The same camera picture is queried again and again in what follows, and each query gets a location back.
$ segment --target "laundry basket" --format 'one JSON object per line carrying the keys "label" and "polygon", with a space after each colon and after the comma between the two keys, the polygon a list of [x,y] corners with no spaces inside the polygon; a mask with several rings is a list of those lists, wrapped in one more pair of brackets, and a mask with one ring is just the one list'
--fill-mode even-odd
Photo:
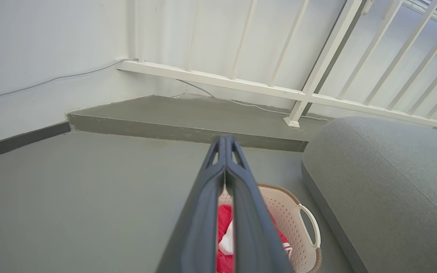
{"label": "laundry basket", "polygon": [[[312,213],[288,190],[274,185],[258,184],[267,209],[276,220],[277,228],[286,236],[293,248],[291,265],[295,273],[316,273],[321,265],[321,236]],[[218,205],[232,206],[232,198],[224,190]],[[303,210],[313,224],[315,242],[309,237],[300,215]]]}

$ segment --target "electrical wire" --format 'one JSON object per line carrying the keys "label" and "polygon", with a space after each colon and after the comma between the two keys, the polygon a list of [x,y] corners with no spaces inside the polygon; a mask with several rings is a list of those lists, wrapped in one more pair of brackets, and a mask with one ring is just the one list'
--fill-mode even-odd
{"label": "electrical wire", "polygon": [[130,59],[130,58],[120,59],[117,62],[114,62],[113,64],[110,64],[108,66],[105,66],[105,67],[102,67],[102,68],[99,68],[99,69],[94,69],[92,71],[88,71],[88,72],[84,72],[84,73],[79,73],[79,74],[72,74],[72,75],[67,75],[67,76],[56,77],[56,78],[53,78],[51,80],[44,81],[42,83],[37,83],[36,85],[28,86],[26,88],[21,88],[21,89],[14,90],[14,91],[11,91],[11,92],[2,93],[2,94],[0,94],[0,96],[5,96],[5,95],[9,95],[9,94],[16,93],[16,92],[19,92],[19,91],[27,90],[27,89],[30,89],[30,88],[35,88],[37,86],[44,85],[45,83],[53,82],[54,80],[57,80],[57,79],[64,79],[64,78],[70,78],[70,77],[75,77],[75,76],[81,76],[81,75],[85,75],[85,74],[94,73],[94,72],[101,71],[101,70],[104,70],[106,68],[109,68],[111,66],[115,66],[116,64],[118,64],[120,62],[124,62],[124,61],[137,61],[137,59],[134,59],[134,58],[133,59]]}
{"label": "electrical wire", "polygon": [[[200,87],[198,87],[198,86],[196,86],[196,85],[194,85],[194,84],[192,84],[192,83],[189,83],[189,82],[186,82],[186,81],[182,81],[182,80],[178,80],[178,79],[176,79],[176,80],[177,80],[177,81],[181,81],[182,83],[186,83],[187,85],[191,85],[191,86],[193,86],[194,88],[197,88],[197,89],[199,89],[199,90],[201,90],[201,91],[207,93],[208,95],[211,95],[213,98],[219,99],[219,98],[215,97],[214,95],[212,95],[212,94],[211,94],[210,92],[208,92],[207,90],[205,90],[205,89],[203,89],[203,88],[200,88]],[[267,112],[273,112],[273,113],[278,113],[278,114],[283,114],[283,115],[288,115],[288,116],[289,116],[289,113],[284,113],[284,112],[279,112],[279,111],[274,111],[274,110],[265,109],[265,108],[262,108],[262,107],[259,107],[259,106],[255,105],[255,104],[243,104],[243,103],[241,103],[241,102],[236,102],[235,100],[227,100],[227,101],[229,101],[229,102],[233,102],[233,103],[235,103],[235,104],[244,105],[245,107],[256,107],[256,108],[259,108],[259,109],[264,110],[264,111],[267,111]],[[316,119],[317,121],[330,121],[329,119],[318,119],[318,118],[314,118],[314,117],[312,117],[312,116],[302,116],[302,117],[303,117],[303,118],[308,118],[308,119]]]}

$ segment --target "painted concrete floor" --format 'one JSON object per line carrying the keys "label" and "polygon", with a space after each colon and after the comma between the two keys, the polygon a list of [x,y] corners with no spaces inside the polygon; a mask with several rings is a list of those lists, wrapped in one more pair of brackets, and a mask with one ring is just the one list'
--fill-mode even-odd
{"label": "painted concrete floor", "polygon": [[[208,145],[71,132],[0,155],[0,272],[152,273]],[[244,148],[257,181],[317,218],[322,273],[352,272],[299,152]]]}

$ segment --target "gray upholstery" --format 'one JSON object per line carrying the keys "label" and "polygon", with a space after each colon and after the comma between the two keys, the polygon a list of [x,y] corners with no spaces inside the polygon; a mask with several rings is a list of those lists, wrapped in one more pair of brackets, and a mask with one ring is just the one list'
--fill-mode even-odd
{"label": "gray upholstery", "polygon": [[303,164],[356,271],[437,272],[437,130],[335,119]]}

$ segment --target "gray cushion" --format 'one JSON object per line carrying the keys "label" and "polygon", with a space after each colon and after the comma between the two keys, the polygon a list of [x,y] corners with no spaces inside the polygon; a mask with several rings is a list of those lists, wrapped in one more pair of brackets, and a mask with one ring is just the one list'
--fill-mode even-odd
{"label": "gray cushion", "polygon": [[437,272],[437,130],[335,119],[303,164],[369,272]]}

